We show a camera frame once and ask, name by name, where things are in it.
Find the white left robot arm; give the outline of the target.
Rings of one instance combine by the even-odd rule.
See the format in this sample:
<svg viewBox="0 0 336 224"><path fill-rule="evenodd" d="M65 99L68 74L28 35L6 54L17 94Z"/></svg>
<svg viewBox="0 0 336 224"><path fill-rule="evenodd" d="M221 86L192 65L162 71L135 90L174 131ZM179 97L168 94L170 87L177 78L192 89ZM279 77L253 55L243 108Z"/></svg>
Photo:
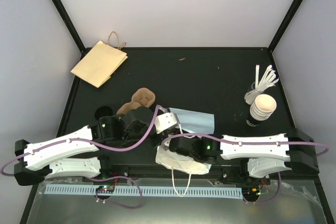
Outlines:
<svg viewBox="0 0 336 224"><path fill-rule="evenodd" d="M159 145L163 133L178 124L177 115L167 109L151 111L139 107L126 114L102 116L95 123L45 142L18 140L15 143L18 163L14 166L14 177L21 186L65 176L96 177L106 182L113 174L106 158L77 158L77 155L101 149L127 152L147 139Z"/></svg>

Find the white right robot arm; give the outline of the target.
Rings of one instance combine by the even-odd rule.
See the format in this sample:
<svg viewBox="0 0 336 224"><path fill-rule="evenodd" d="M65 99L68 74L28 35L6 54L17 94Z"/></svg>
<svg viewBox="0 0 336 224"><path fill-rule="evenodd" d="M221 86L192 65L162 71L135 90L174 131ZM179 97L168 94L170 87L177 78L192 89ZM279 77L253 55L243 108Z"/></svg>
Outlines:
<svg viewBox="0 0 336 224"><path fill-rule="evenodd" d="M245 184L285 170L308 175L319 173L316 143L297 128L287 133L258 137L223 135L217 138L207 134L184 133L169 136L164 144L171 152L199 163L215 164L218 158L244 158L247 165L240 168L238 176Z"/></svg>

